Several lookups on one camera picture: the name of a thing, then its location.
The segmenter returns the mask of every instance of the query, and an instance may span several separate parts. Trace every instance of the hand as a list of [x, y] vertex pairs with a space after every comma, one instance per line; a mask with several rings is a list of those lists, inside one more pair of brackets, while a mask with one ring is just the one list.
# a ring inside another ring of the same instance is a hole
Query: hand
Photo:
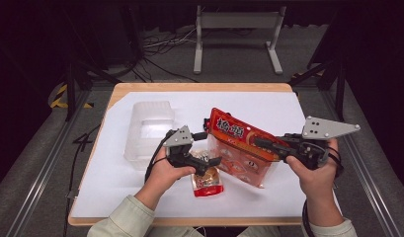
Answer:
[[167, 159], [165, 147], [162, 147], [155, 157], [152, 172], [143, 185], [142, 189], [135, 195], [144, 205], [154, 210], [162, 195], [180, 178], [194, 174], [194, 167], [173, 167]]
[[[328, 145], [338, 150], [336, 139], [328, 140]], [[343, 223], [344, 218], [335, 205], [333, 184], [337, 171], [337, 163], [328, 159], [327, 164], [316, 170], [307, 169], [295, 157], [288, 156], [287, 164], [299, 177], [300, 187], [306, 194], [308, 217], [310, 223], [322, 227], [336, 226]]]
[[[328, 140], [328, 145], [338, 151], [336, 139]], [[316, 170], [307, 169], [299, 160], [293, 156], [286, 158], [291, 170], [299, 177], [300, 187], [308, 199], [326, 200], [333, 198], [333, 184], [337, 164], [332, 159], [328, 159], [327, 164]]]

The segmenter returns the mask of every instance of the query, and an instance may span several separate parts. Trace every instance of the clear plastic container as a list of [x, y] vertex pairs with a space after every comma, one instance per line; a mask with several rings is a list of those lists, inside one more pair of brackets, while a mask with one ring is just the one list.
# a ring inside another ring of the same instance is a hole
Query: clear plastic container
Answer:
[[146, 170], [156, 147], [173, 128], [174, 118], [167, 101], [134, 104], [123, 156], [136, 170]]

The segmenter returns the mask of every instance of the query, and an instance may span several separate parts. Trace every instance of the white sleeve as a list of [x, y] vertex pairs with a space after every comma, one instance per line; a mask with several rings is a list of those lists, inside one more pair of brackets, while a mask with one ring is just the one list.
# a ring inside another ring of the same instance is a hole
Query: white sleeve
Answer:
[[154, 219], [154, 211], [134, 196], [126, 197], [109, 218], [91, 227], [88, 237], [144, 236]]
[[[315, 237], [357, 237], [356, 229], [350, 219], [345, 218], [344, 222], [337, 226], [332, 227], [321, 227], [310, 224], [310, 229], [312, 230]], [[308, 236], [304, 226], [302, 225], [303, 235]]]

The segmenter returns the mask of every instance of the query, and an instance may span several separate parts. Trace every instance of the cable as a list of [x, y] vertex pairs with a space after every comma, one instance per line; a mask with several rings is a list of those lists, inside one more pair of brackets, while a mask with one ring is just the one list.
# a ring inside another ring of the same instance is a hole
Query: cable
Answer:
[[155, 150], [155, 152], [153, 153], [152, 158], [150, 159], [148, 168], [146, 169], [146, 173], [145, 173], [145, 183], [146, 183], [146, 181], [148, 180], [148, 178], [149, 178], [149, 176], [150, 176], [150, 173], [152, 172], [152, 168], [153, 168], [153, 166], [154, 166], [155, 163], [156, 163], [156, 162], [154, 162], [154, 161], [155, 161], [155, 158], [156, 158], [156, 155], [158, 154], [159, 150], [162, 148], [162, 145], [164, 144], [164, 142], [165, 142], [168, 138], [170, 138], [170, 136], [171, 136], [171, 134], [169, 135], [169, 134], [167, 133], [167, 135], [161, 140], [161, 142], [159, 142], [158, 147], [156, 147], [156, 150]]
[[146, 71], [146, 69], [145, 69], [145, 67], [143, 66], [143, 64], [140, 63], [140, 62], [137, 62], [137, 63], [139, 63], [139, 65], [142, 67], [143, 71], [145, 71], [146, 74], [149, 75], [149, 80], [150, 80], [151, 82], [153, 82], [153, 80], [152, 80], [152, 75], [151, 75], [148, 71]]
[[196, 30], [196, 28], [192, 29], [192, 30], [189, 31], [185, 36], [183, 36], [181, 39], [169, 39], [169, 40], [165, 40], [165, 41], [158, 41], [158, 42], [153, 43], [153, 44], [150, 44], [150, 45], [145, 45], [143, 48], [152, 47], [152, 46], [157, 46], [157, 45], [161, 45], [161, 44], [169, 44], [169, 43], [172, 43], [173, 45], [175, 45], [176, 43], [179, 43], [179, 42], [181, 42], [181, 41], [192, 41], [192, 42], [195, 42], [195, 41], [193, 41], [193, 40], [187, 39], [187, 37], [189, 37], [195, 30]]
[[158, 163], [158, 162], [160, 162], [160, 161], [162, 161], [162, 160], [165, 160], [165, 159], [167, 159], [167, 157], [164, 157], [164, 158], [161, 158], [161, 159], [159, 159], [159, 160], [156, 160], [156, 161], [153, 163], [153, 165], [155, 165], [156, 163]]
[[[165, 41], [165, 42], [169, 42], [169, 41], [171, 41], [171, 40], [173, 40], [175, 37], [173, 37], [173, 38], [171, 38], [171, 39], [168, 39], [167, 40], [167, 38], [168, 38], [169, 36], [167, 36], [167, 37], [165, 37], [164, 39], [163, 39], [163, 41]], [[160, 53], [164, 48], [166, 48], [167, 46], [168, 46], [168, 43], [161, 43], [161, 44], [158, 44], [157, 45], [158, 46], [158, 48], [157, 48], [157, 50], [155, 50], [155, 51], [151, 51], [151, 50], [144, 50], [144, 52], [151, 52], [152, 54], [150, 55], [150, 56], [152, 56], [152, 55], [155, 55], [155, 54], [157, 54], [157, 53]]]
[[155, 50], [155, 51], [146, 49], [144, 51], [145, 52], [150, 52], [151, 54], [149, 54], [149, 55], [145, 54], [145, 56], [153, 56], [153, 55], [156, 55], [156, 54], [165, 54], [165, 53], [169, 52], [170, 50], [172, 50], [174, 47], [185, 44], [187, 41], [190, 41], [190, 40], [186, 40], [185, 42], [177, 43], [177, 44], [174, 44], [174, 45], [168, 45], [167, 43], [165, 45], [159, 45], [158, 49]]
[[[135, 67], [135, 66], [136, 66], [136, 63], [133, 63], [133, 64], [129, 65], [125, 70], [115, 72], [115, 73], [109, 74], [109, 75], [113, 76], [113, 77], [116, 77], [116, 78], [123, 77], [124, 75], [129, 73], [133, 69], [133, 67]], [[96, 75], [96, 76], [90, 75], [90, 74], [88, 74], [88, 75], [91, 77], [91, 80], [95, 80], [95, 81], [97, 81], [97, 80], [105, 80], [104, 78], [102, 78], [101, 76], [98, 76], [98, 75]]]
[[335, 161], [335, 163], [337, 163], [337, 171], [335, 173], [335, 178], [338, 178], [341, 174], [343, 174], [343, 171], [344, 171], [344, 166], [341, 164], [341, 155], [336, 149], [334, 149], [330, 146], [328, 146], [327, 148], [333, 150], [338, 155], [338, 158], [337, 158], [335, 155], [328, 153], [328, 157], [330, 157], [331, 159], [333, 159]]
[[139, 73], [135, 72], [134, 70], [131, 70], [131, 71], [134, 73], [134, 78], [137, 79], [137, 77], [138, 77], [142, 82], [146, 83], [146, 80], [143, 79], [143, 77], [141, 77]]
[[156, 42], [161, 42], [162, 40], [160, 40], [157, 36], [163, 36], [163, 35], [166, 35], [166, 37], [163, 39], [163, 41], [166, 41], [166, 39], [168, 38], [168, 36], [171, 36], [171, 35], [174, 35], [175, 37], [173, 38], [173, 39], [175, 39], [178, 35], [190, 35], [191, 34], [191, 32], [193, 32], [195, 29], [192, 29], [191, 31], [189, 31], [189, 32], [186, 32], [186, 33], [174, 33], [174, 34], [171, 34], [171, 33], [167, 33], [167, 34], [156, 34], [156, 35], [153, 35], [153, 36], [149, 36], [149, 37], [146, 37], [146, 38], [144, 38], [143, 40], [148, 40], [149, 39], [149, 42], [148, 43], [150, 43], [150, 42], [152, 42], [152, 40], [151, 40], [151, 38], [156, 38], [156, 40], [155, 40], [155, 43]]
[[174, 72], [170, 72], [170, 71], [168, 71], [168, 70], [166, 70], [166, 69], [164, 69], [164, 68], [158, 66], [158, 65], [155, 64], [153, 61], [149, 60], [147, 57], [143, 57], [143, 59], [144, 59], [145, 61], [150, 62], [152, 65], [158, 67], [159, 69], [161, 69], [161, 70], [163, 70], [163, 71], [165, 71], [165, 72], [167, 72], [167, 73], [173, 75], [173, 76], [178, 76], [178, 77], [186, 78], [186, 79], [191, 80], [191, 81], [193, 81], [193, 82], [200, 83], [198, 80], [195, 80], [195, 79], [193, 79], [193, 78], [190, 78], [190, 77], [187, 77], [187, 76], [183, 76], [183, 75], [180, 75], [180, 74], [176, 74], [176, 73], [174, 73]]
[[306, 234], [309, 237], [315, 236], [312, 232], [312, 229], [310, 228], [309, 224], [309, 216], [307, 215], [307, 199], [305, 200], [305, 203], [303, 205], [303, 210], [302, 210], [302, 222], [303, 222], [303, 227], [305, 228]]
[[199, 227], [197, 227], [197, 228], [194, 228], [193, 231], [190, 232], [189, 237], [192, 237], [193, 233], [195, 233], [195, 231], [197, 231], [198, 229], [202, 229], [202, 231], [204, 232], [204, 235], [203, 235], [203, 236], [204, 236], [204, 237], [207, 237], [207, 234], [205, 233], [205, 229], [204, 229], [203, 226], [199, 226]]
[[73, 176], [75, 173], [75, 163], [78, 158], [79, 151], [83, 152], [85, 149], [86, 144], [91, 143], [92, 141], [89, 141], [88, 138], [90, 135], [97, 130], [101, 125], [97, 125], [93, 129], [91, 129], [88, 133], [82, 134], [80, 137], [76, 138], [73, 143], [79, 143], [78, 148], [76, 149], [75, 155], [73, 157], [72, 161], [72, 166], [71, 166], [71, 173], [70, 173], [70, 178], [69, 178], [69, 188], [68, 188], [68, 194], [66, 195], [66, 209], [65, 209], [65, 221], [64, 221], [64, 226], [63, 226], [63, 236], [66, 236], [66, 232], [68, 229], [68, 216], [69, 216], [69, 210], [70, 210], [70, 202], [71, 202], [71, 192], [72, 192], [72, 185], [73, 185]]

